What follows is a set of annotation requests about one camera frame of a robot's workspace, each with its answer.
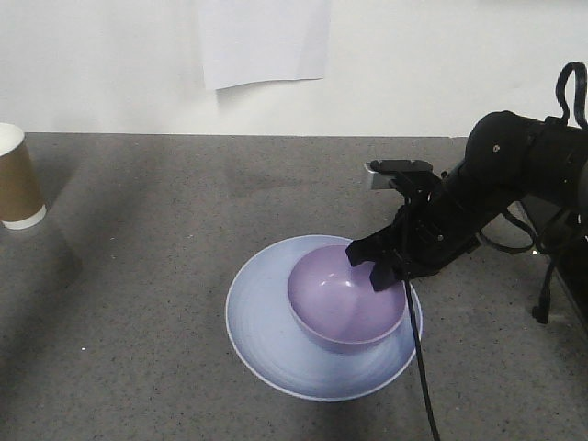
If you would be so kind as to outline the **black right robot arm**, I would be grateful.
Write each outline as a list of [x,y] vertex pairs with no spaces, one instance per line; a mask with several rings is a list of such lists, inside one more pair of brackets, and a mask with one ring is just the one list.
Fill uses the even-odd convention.
[[477,233],[527,195],[587,214],[587,132],[554,118],[488,114],[443,177],[419,160],[374,160],[367,167],[409,199],[391,225],[346,249],[351,266],[373,263],[376,291],[403,276],[432,276],[471,252]]

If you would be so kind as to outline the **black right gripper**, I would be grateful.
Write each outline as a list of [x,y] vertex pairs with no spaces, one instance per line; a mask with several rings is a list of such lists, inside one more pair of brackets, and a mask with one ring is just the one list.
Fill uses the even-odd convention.
[[351,266],[374,263],[369,276],[374,291],[390,288],[401,277],[432,276],[481,245],[466,225],[469,214],[433,173],[396,172],[390,187],[405,197],[393,228],[354,240],[345,249]]

